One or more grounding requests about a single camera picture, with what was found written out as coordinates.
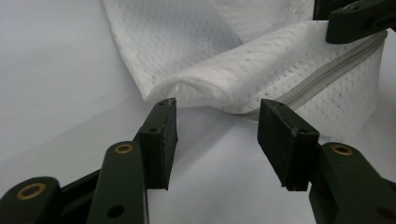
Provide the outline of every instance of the zipper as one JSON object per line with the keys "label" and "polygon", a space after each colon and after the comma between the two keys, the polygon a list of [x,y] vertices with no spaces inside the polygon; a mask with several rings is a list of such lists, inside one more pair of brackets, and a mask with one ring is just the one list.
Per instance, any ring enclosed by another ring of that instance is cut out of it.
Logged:
{"label": "zipper", "polygon": [[[276,99],[291,109],[298,109],[315,95],[320,93],[337,78],[341,77],[353,67],[366,60],[371,54],[379,49],[388,33],[382,32],[350,50],[342,56],[334,59],[317,69],[311,76],[300,82],[297,86]],[[234,114],[238,117],[251,120],[259,120],[260,109],[254,109],[244,114]]]}

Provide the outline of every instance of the white backdrop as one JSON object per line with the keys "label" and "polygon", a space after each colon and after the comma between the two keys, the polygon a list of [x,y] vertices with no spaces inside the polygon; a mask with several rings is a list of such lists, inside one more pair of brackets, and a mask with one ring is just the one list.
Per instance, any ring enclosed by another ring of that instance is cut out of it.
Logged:
{"label": "white backdrop", "polygon": [[[346,143],[396,181],[396,34],[378,109]],[[112,39],[99,0],[0,0],[0,195],[34,176],[62,186],[130,140],[151,109]],[[151,223],[315,223],[307,192],[287,192],[257,125],[208,107],[177,110],[169,190],[149,190]]]}

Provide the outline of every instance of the white fabric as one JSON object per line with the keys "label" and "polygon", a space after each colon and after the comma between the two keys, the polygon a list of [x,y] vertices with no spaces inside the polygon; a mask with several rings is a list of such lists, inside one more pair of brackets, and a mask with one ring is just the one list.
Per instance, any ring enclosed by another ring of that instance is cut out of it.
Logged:
{"label": "white fabric", "polygon": [[[103,1],[123,60],[152,103],[176,97],[179,106],[248,113],[365,40],[327,44],[327,22],[310,21],[312,0]],[[381,54],[354,68],[371,73],[347,72],[297,112],[322,134],[353,136],[375,109]]]}

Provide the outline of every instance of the white mesh laundry bag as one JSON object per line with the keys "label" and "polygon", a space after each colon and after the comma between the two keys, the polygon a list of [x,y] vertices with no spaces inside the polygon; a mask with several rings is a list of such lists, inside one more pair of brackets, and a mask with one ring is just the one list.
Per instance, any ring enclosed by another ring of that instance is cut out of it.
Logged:
{"label": "white mesh laundry bag", "polygon": [[144,100],[177,98],[257,119],[262,98],[322,134],[353,136],[375,110],[387,33],[325,42],[314,0],[103,0]]}

